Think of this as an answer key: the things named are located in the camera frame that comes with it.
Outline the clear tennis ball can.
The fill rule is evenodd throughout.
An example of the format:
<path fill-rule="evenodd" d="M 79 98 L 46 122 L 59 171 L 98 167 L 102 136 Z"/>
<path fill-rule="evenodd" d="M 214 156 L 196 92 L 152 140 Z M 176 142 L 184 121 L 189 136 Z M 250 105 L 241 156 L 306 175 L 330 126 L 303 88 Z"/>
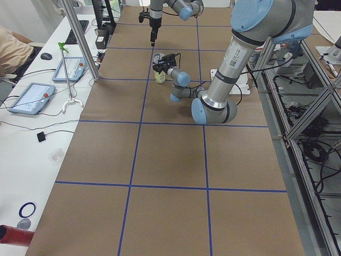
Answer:
<path fill-rule="evenodd" d="M 164 56 L 163 53 L 156 53 L 153 56 L 153 70 L 155 75 L 155 81 L 159 84 L 165 81 L 165 72 L 158 66 L 159 61 L 161 61 L 162 57 Z"/>

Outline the black box with label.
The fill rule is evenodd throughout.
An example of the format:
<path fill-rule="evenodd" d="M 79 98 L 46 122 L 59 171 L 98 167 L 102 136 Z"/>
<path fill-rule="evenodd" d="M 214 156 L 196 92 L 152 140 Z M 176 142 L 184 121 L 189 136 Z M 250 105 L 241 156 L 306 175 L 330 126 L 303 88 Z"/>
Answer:
<path fill-rule="evenodd" d="M 106 29 L 98 29 L 97 38 L 95 41 L 96 48 L 99 50 L 106 49 L 108 40 L 109 40 L 109 32 Z"/>

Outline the black monitor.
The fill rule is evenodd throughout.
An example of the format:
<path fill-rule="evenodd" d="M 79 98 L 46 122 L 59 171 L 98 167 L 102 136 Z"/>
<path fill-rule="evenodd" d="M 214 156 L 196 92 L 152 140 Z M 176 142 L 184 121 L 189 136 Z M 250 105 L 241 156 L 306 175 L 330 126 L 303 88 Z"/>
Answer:
<path fill-rule="evenodd" d="M 98 29 L 114 30 L 116 23 L 113 18 L 112 9 L 109 0 L 92 0 L 93 10 Z M 106 10 L 109 15 L 109 22 L 103 24 L 103 11 Z"/>

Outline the upper teach pendant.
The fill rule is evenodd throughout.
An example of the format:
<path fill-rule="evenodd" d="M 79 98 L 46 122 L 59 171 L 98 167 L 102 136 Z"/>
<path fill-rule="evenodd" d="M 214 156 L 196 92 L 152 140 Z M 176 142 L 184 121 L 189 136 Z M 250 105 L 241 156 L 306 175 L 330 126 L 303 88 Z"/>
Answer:
<path fill-rule="evenodd" d="M 86 68 L 85 59 L 83 57 L 65 57 L 64 60 L 67 67 L 69 81 L 78 81 L 82 77 Z M 63 60 L 61 60 L 59 65 L 57 66 L 56 71 L 54 72 L 54 75 L 52 77 L 52 81 L 66 82 Z"/>

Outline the teach pendant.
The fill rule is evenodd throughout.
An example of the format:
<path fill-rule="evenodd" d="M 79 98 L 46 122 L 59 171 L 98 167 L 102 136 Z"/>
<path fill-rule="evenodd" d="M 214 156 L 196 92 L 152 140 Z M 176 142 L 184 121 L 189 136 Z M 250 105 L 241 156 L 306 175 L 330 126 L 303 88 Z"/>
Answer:
<path fill-rule="evenodd" d="M 30 83 L 9 108 L 9 112 L 37 115 L 46 106 L 54 92 L 54 85 Z"/>
<path fill-rule="evenodd" d="M 78 81 L 82 77 L 86 68 L 85 59 L 83 57 L 65 57 L 64 60 L 67 67 L 69 81 Z M 61 60 L 59 65 L 57 66 L 56 71 L 54 72 L 54 75 L 52 77 L 52 81 L 66 82 L 63 60 Z"/>

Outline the thin metal rod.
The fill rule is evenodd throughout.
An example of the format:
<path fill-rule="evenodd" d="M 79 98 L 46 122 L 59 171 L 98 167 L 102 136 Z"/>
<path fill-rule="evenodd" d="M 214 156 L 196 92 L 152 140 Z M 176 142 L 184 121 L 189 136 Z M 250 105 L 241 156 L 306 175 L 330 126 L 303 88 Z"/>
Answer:
<path fill-rule="evenodd" d="M 62 63 L 63 63 L 64 74 L 65 74 L 65 78 L 66 78 L 66 82 L 67 82 L 68 95 L 69 95 L 69 99 L 62 105 L 62 113 L 65 114 L 68 105 L 71 105 L 73 103 L 79 103 L 82 108 L 84 107 L 84 105 L 83 105 L 82 101 L 80 101 L 77 98 L 74 98 L 72 95 L 72 92 L 71 92 L 70 81 L 69 81 L 69 76 L 68 76 L 68 71 L 67 71 L 67 64 L 66 64 L 66 59 L 64 57 L 64 51 L 68 52 L 64 48 L 65 43 L 58 42 L 58 46 L 59 46 L 61 56 L 62 56 Z"/>

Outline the black computer mouse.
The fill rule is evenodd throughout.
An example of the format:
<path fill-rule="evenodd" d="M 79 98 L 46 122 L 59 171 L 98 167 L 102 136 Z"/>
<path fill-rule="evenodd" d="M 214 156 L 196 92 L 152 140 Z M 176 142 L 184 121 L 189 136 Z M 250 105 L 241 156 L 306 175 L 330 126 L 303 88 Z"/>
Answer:
<path fill-rule="evenodd" d="M 49 53 L 42 53 L 42 54 L 40 55 L 40 58 L 41 58 L 42 60 L 51 60 L 53 57 L 52 57 L 52 55 L 49 54 Z"/>

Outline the lower teach pendant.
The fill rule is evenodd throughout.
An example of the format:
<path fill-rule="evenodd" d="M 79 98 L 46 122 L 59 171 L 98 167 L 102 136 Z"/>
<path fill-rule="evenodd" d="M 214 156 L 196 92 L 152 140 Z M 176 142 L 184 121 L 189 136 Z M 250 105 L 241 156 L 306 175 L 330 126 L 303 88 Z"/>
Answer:
<path fill-rule="evenodd" d="M 9 112 L 37 115 L 46 106 L 54 92 L 54 85 L 30 83 L 9 108 Z"/>

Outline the small black square pad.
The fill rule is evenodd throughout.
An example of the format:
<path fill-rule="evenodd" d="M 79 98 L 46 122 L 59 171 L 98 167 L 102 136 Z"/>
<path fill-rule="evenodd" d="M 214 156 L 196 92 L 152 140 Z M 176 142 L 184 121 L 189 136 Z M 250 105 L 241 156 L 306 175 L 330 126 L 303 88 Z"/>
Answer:
<path fill-rule="evenodd" d="M 38 142 L 43 142 L 46 140 L 46 135 L 44 132 L 37 133 L 37 140 Z"/>

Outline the seated person in beige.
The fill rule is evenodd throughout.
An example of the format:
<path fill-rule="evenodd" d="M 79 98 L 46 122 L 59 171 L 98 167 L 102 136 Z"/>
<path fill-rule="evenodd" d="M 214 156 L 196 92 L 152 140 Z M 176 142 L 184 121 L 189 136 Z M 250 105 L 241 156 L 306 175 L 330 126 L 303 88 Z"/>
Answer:
<path fill-rule="evenodd" d="M 1 26 L 1 77 L 14 74 L 34 58 L 31 40 Z"/>

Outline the red bottle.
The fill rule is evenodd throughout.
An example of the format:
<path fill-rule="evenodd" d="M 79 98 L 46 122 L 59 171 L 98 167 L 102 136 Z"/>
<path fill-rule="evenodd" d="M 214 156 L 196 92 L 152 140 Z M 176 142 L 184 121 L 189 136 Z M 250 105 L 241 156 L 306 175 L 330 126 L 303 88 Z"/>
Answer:
<path fill-rule="evenodd" d="M 1 225 L 1 244 L 28 247 L 34 234 L 33 231 Z"/>

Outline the aluminium frame post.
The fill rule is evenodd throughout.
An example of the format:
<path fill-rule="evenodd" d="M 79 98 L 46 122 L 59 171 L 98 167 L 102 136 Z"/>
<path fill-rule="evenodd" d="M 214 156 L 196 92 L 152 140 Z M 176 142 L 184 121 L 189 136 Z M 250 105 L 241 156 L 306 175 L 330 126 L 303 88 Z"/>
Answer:
<path fill-rule="evenodd" d="M 61 0 L 61 4 L 63 6 L 63 9 L 67 15 L 69 24 L 71 26 L 71 29 L 73 30 L 75 37 L 77 39 L 78 45 L 80 47 L 80 50 L 82 52 L 83 57 L 85 58 L 85 61 L 88 65 L 89 71 L 92 75 L 93 80 L 96 82 L 99 80 L 99 72 L 98 69 L 94 63 L 90 48 L 88 46 L 88 43 L 86 41 L 86 38 L 84 36 L 84 32 L 80 26 L 77 14 L 74 11 L 74 7 L 69 0 Z"/>

